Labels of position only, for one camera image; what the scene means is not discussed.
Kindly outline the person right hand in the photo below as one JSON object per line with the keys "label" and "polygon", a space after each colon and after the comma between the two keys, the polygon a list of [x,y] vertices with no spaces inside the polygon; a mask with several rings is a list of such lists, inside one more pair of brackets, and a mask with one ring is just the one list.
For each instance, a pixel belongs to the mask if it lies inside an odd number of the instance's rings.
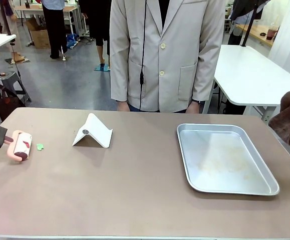
{"label": "person right hand", "polygon": [[117,101],[117,111],[129,112],[130,108],[126,101]]}

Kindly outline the person left hand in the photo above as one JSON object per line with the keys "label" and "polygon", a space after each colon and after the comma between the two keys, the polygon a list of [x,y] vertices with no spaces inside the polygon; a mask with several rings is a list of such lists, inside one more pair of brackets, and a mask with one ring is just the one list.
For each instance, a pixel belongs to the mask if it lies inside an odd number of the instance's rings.
{"label": "person left hand", "polygon": [[186,114],[198,114],[200,113],[200,104],[192,101],[188,108],[186,109]]}

